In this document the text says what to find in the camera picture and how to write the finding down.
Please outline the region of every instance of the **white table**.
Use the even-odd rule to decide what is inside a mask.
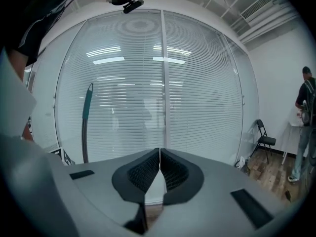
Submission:
[[[284,151],[284,153],[283,153],[282,165],[284,164],[285,159],[286,159],[286,156],[287,156],[287,153],[288,153],[287,147],[288,147],[288,142],[289,142],[289,140],[290,140],[290,138],[291,138],[291,136],[292,136],[292,130],[293,130],[294,128],[302,128],[302,127],[304,126],[303,123],[300,122],[300,119],[299,119],[299,120],[296,120],[296,121],[293,121],[293,120],[292,120],[292,121],[289,121],[289,124],[290,124],[290,132],[289,132],[289,135],[288,135],[288,137],[287,137],[286,144],[285,144],[285,151]]]

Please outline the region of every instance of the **man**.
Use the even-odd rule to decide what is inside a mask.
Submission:
[[[316,79],[313,78],[312,72],[308,67],[304,67],[302,72],[303,72],[303,78],[305,82],[302,84],[300,88],[295,106],[300,110],[303,110],[304,108],[307,107],[307,109],[309,110],[310,117],[312,117],[313,115],[311,113],[312,106],[310,106],[311,103],[309,102],[311,99],[311,94],[314,93],[314,89],[316,88]],[[300,180],[301,175],[304,173],[304,171],[306,170],[308,166],[308,159],[306,159],[304,164],[302,164],[303,154],[305,152],[305,149],[308,143],[314,140],[314,136],[311,136],[311,132],[314,126],[316,126],[316,116],[313,116],[312,125],[308,123],[308,124],[305,124],[304,127],[302,128],[301,138],[298,145],[294,168],[292,170],[292,174],[287,178],[288,181],[291,183]]]
[[[106,0],[123,5],[131,0]],[[15,6],[5,15],[4,47],[9,61],[23,81],[26,66],[36,62],[43,37],[59,19],[68,0],[12,0]],[[25,126],[23,137],[33,140]]]

